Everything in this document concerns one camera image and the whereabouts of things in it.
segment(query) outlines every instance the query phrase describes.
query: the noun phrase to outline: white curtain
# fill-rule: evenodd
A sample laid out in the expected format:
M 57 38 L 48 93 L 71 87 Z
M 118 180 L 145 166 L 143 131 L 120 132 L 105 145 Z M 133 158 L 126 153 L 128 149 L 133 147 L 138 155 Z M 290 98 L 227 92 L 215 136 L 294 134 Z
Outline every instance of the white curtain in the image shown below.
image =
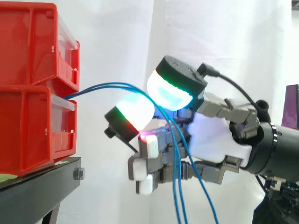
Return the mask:
M 235 80 L 254 100 L 268 101 L 272 121 L 281 123 L 285 83 L 292 81 L 286 66 L 289 1 L 156 1 L 153 15 L 148 74 L 165 54 L 194 67 L 205 62 Z M 206 91 L 244 99 L 224 81 L 207 80 Z M 242 171 L 225 174 L 222 185 L 206 186 L 221 224 L 250 224 L 264 196 L 255 177 Z M 214 223 L 198 181 L 185 182 L 183 190 L 189 222 Z M 159 186 L 154 194 L 150 223 L 175 223 L 170 184 Z
M 144 87 L 165 54 L 198 67 L 211 64 L 282 118 L 287 72 L 285 49 L 291 22 L 285 0 L 54 0 L 81 43 L 81 89 L 109 81 Z M 242 98 L 224 81 L 208 79 L 207 91 Z M 78 97 L 78 144 L 86 169 L 81 186 L 61 204 L 57 224 L 176 223 L 171 183 L 151 196 L 135 194 L 128 180 L 132 154 L 104 135 L 104 114 L 124 91 Z M 206 184 L 221 224 L 250 224 L 263 191 L 253 175 L 227 173 L 222 185 Z M 183 182 L 189 223 L 213 224 L 197 180 Z

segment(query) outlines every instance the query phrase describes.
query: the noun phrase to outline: bolt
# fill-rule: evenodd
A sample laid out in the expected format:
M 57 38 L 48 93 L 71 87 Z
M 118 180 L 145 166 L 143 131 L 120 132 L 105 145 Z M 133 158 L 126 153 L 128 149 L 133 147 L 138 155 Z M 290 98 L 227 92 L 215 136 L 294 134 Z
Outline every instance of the bolt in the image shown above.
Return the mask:
M 84 180 L 85 169 L 84 168 L 75 168 L 73 177 L 74 177 L 74 180 L 77 180 L 77 181 Z

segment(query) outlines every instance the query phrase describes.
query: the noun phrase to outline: blue cable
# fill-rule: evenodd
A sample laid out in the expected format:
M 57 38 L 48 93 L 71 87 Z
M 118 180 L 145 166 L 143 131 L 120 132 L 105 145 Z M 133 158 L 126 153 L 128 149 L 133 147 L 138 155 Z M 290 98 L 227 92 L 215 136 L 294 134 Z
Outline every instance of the blue cable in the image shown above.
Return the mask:
M 105 86 L 105 85 L 109 85 L 109 84 L 121 84 L 121 85 L 126 85 L 126 86 L 129 86 L 131 88 L 127 88 L 127 87 L 120 87 L 120 86 Z M 92 87 L 89 87 L 79 93 L 76 93 L 76 94 L 73 94 L 73 95 L 70 95 L 68 97 L 65 97 L 65 99 L 70 99 L 70 98 L 73 98 L 73 97 L 76 97 L 76 96 L 80 96 L 82 94 L 85 94 L 85 93 L 88 93 L 88 92 L 91 92 L 91 91 L 94 91 L 94 90 L 97 90 L 97 89 L 104 89 L 104 88 L 120 88 L 120 89 L 125 89 L 125 90 L 129 90 L 129 91 L 134 91 L 136 90 L 137 92 L 140 92 L 142 93 L 144 96 L 146 96 L 157 108 L 158 110 L 163 114 L 163 116 L 165 117 L 170 129 L 171 129 L 171 134 L 172 134 L 172 139 L 173 139 L 173 142 L 174 142 L 174 147 L 175 147 L 175 154 L 174 154 L 174 170 L 173 170 L 173 190 L 174 190 L 174 199 L 175 199 L 175 206 L 176 206 L 176 212 L 177 212 L 177 216 L 178 216 L 178 222 L 180 223 L 180 218 L 179 218 L 179 212 L 178 212 L 178 205 L 177 205 L 177 200 L 176 200 L 176 189 L 175 189 L 175 180 L 176 180 L 176 154 L 178 154 L 178 159 L 179 159 L 179 176 L 178 176 L 178 185 L 179 185 L 179 192 L 180 192 L 180 197 L 181 197 L 181 201 L 182 201 L 182 207 L 183 207 L 183 213 L 184 213 L 184 219 L 185 219 L 185 223 L 187 223 L 187 216 L 186 216 L 186 212 L 185 212 L 185 203 L 184 203 L 184 199 L 183 199 L 183 192 L 182 192 L 182 187 L 181 187 L 181 162 L 180 162 L 180 154 L 179 154 L 179 150 L 178 150 L 178 145 L 176 144 L 176 138 L 175 138 L 175 135 L 174 135 L 174 131 L 171 127 L 171 124 L 169 123 L 169 120 L 174 124 L 175 128 L 177 129 L 182 141 L 183 141 L 183 144 L 184 144 L 184 147 L 185 147 L 185 150 L 188 154 L 188 157 L 190 159 L 190 162 L 191 162 L 191 165 L 192 165 L 192 168 L 206 194 L 206 197 L 209 201 L 209 204 L 211 206 L 211 209 L 212 209 L 212 212 L 213 212 L 213 216 L 214 216 L 214 219 L 215 219 L 215 222 L 216 224 L 219 224 L 219 221 L 218 221 L 218 218 L 217 218 L 217 215 L 216 215 L 216 211 L 215 211 L 215 208 L 213 206 L 213 203 L 212 203 L 212 200 L 206 190 L 206 187 L 204 186 L 204 183 L 200 177 L 200 174 L 198 173 L 197 169 L 196 169 L 196 166 L 194 164 L 194 161 L 192 159 L 192 156 L 190 154 L 190 151 L 189 151 L 189 147 L 188 147 L 188 144 L 184 138 L 184 135 L 182 134 L 182 132 L 180 131 L 177 123 L 173 120 L 173 118 L 169 117 L 165 111 L 163 110 L 163 108 L 161 108 L 160 106 L 157 106 L 157 104 L 145 93 L 143 92 L 142 90 L 138 89 L 137 87 L 133 86 L 133 85 L 130 85 L 130 84 L 126 84 L 126 83 L 119 83 L 119 82 L 113 82 L 113 83 L 105 83 L 105 84 L 99 84 L 99 85 L 96 85 L 96 86 L 92 86 Z
M 129 87 L 113 86 L 111 84 L 120 84 L 120 85 L 129 86 Z M 87 88 L 87 89 L 85 89 L 85 90 L 83 90 L 83 91 L 81 91 L 79 93 L 75 93 L 75 94 L 72 94 L 70 96 L 64 97 L 64 99 L 71 99 L 73 97 L 77 97 L 77 96 L 86 94 L 88 92 L 92 92 L 92 91 L 100 90 L 100 89 L 105 89 L 105 88 L 125 89 L 125 90 L 132 91 L 132 92 L 142 93 L 144 96 L 146 96 L 158 108 L 158 110 L 165 117 L 165 119 L 166 119 L 166 121 L 167 121 L 167 123 L 168 123 L 168 125 L 170 127 L 170 130 L 171 130 L 172 140 L 173 140 L 173 145 L 174 145 L 172 187 L 173 187 L 173 197 L 174 197 L 174 201 L 175 201 L 175 208 L 176 208 L 178 223 L 181 224 L 180 215 L 179 215 L 179 209 L 178 209 L 178 202 L 177 202 L 177 195 L 176 195 L 176 186 L 175 186 L 177 159 L 179 161 L 179 166 L 178 166 L 178 186 L 179 186 L 180 198 L 181 198 L 181 203 L 182 203 L 182 208 L 183 208 L 183 214 L 184 214 L 185 223 L 188 224 L 187 215 L 186 215 L 186 211 L 185 211 L 185 202 L 184 202 L 184 197 L 183 197 L 182 185 L 181 185 L 181 177 L 182 177 L 182 175 L 181 175 L 181 158 L 180 158 L 180 154 L 179 154 L 179 149 L 178 149 L 178 144 L 177 144 L 177 141 L 176 141 L 176 137 L 174 135 L 174 131 L 173 131 L 173 129 L 171 127 L 171 124 L 169 122 L 170 117 L 165 113 L 164 109 L 162 107 L 158 106 L 145 92 L 143 92 L 142 90 L 138 89 L 137 87 L 135 87 L 133 85 L 130 85 L 130 84 L 126 84 L 126 83 L 117 83 L 117 82 L 104 83 L 104 84 L 95 85 L 95 86 L 89 87 L 89 88 Z
M 191 165 L 192 165 L 192 167 L 193 167 L 193 170 L 194 170 L 194 172 L 195 172 L 195 174 L 196 174 L 196 176 L 197 176 L 197 178 L 198 178 L 198 180 L 199 180 L 199 182 L 200 182 L 200 184 L 201 184 L 201 186 L 202 186 L 202 188 L 203 188 L 203 190 L 204 190 L 204 192 L 205 192 L 205 194 L 206 194 L 206 197 L 207 197 L 209 203 L 210 203 L 210 206 L 211 206 L 211 209 L 212 209 L 212 212 L 213 212 L 213 216 L 214 216 L 215 222 L 216 222 L 216 224 L 219 224 L 219 221 L 218 221 L 218 218 L 217 218 L 217 214 L 216 214 L 215 207 L 214 207 L 213 202 L 212 202 L 212 200 L 211 200 L 211 198 L 210 198 L 210 196 L 209 196 L 209 193 L 207 192 L 206 187 L 205 187 L 205 185 L 204 185 L 204 183 L 203 183 L 203 181 L 202 181 L 202 179 L 201 179 L 201 176 L 200 176 L 198 170 L 196 169 L 196 166 L 195 166 L 194 161 L 193 161 L 193 159 L 192 159 L 192 156 L 191 156 L 191 154 L 190 154 L 189 147 L 188 147 L 188 144 L 187 144 L 187 142 L 186 142 L 186 139 L 184 138 L 184 136 L 183 136 L 182 132 L 180 131 L 180 129 L 179 129 L 177 123 L 174 122 L 174 120 L 173 120 L 172 117 L 170 117 L 170 120 L 172 121 L 172 123 L 174 124 L 174 126 L 175 126 L 176 129 L 178 130 L 179 135 L 181 136 L 181 139 L 182 139 L 182 141 L 183 141 L 185 150 L 186 150 L 186 152 L 187 152 L 187 154 L 188 154 L 188 157 L 189 157 L 189 159 L 190 159 L 190 162 L 191 162 Z

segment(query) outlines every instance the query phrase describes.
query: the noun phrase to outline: green led light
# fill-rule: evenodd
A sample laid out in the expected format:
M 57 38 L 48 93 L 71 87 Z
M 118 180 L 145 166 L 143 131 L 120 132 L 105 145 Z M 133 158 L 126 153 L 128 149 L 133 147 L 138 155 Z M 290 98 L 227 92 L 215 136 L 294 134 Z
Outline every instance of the green led light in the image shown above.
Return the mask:
M 156 70 L 147 83 L 149 96 L 160 106 L 171 111 L 177 111 L 187 106 L 192 100 L 187 92 L 165 81 Z
M 140 93 L 129 94 L 116 107 L 138 131 L 145 128 L 155 113 L 153 103 Z

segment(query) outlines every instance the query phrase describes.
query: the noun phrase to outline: red storage bin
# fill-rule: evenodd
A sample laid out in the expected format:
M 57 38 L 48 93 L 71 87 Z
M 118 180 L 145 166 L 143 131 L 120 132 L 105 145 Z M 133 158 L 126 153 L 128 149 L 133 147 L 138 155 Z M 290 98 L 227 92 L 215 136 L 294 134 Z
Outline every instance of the red storage bin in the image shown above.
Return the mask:
M 23 176 L 76 152 L 76 101 L 47 86 L 0 86 L 0 174 Z
M 79 42 L 52 3 L 0 1 L 0 84 L 79 91 Z

